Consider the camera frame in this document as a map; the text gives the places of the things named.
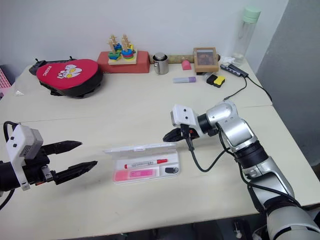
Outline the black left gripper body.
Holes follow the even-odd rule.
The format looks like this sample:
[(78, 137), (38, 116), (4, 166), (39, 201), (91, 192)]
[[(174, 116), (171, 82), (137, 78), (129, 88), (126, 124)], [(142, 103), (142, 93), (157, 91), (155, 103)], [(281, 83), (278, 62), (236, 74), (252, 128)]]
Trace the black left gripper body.
[(42, 146), (33, 159), (26, 159), (23, 171), (30, 185), (40, 185), (51, 181), (57, 181), (55, 171), (50, 170), (48, 155), (56, 154), (54, 146)]

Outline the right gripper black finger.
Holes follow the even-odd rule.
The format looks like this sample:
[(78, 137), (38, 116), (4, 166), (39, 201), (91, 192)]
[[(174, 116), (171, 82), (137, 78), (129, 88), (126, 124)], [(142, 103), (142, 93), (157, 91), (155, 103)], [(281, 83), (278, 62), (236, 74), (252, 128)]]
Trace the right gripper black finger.
[(179, 134), (166, 134), (164, 137), (163, 137), (163, 141), (164, 142), (179, 142), (183, 139), (183, 137)]
[(170, 132), (166, 133), (163, 138), (180, 138), (181, 137), (181, 129), (175, 128)]

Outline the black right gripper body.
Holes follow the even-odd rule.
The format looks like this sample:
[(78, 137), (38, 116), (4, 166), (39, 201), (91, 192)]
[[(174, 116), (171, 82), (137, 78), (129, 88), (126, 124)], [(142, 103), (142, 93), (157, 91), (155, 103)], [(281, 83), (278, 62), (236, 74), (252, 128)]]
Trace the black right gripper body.
[(189, 125), (181, 124), (179, 129), (180, 129), (181, 140), (186, 140), (186, 139), (194, 140), (200, 137), (198, 132), (194, 128), (190, 127)]

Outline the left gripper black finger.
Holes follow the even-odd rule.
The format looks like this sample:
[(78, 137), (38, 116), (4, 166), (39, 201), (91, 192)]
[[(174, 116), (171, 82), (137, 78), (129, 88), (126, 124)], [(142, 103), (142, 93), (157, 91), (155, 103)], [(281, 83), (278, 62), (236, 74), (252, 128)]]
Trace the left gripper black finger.
[(65, 183), (72, 179), (78, 178), (81, 175), (89, 172), (94, 166), (97, 165), (97, 161), (82, 162), (73, 166), (70, 166), (68, 169), (61, 172), (53, 172), (53, 181), (56, 185)]
[(81, 146), (83, 143), (80, 141), (75, 140), (65, 140), (60, 141), (52, 144), (43, 145), (41, 147), (42, 150), (44, 150), (45, 154), (52, 155), (52, 154), (62, 154), (69, 152), (79, 146)]

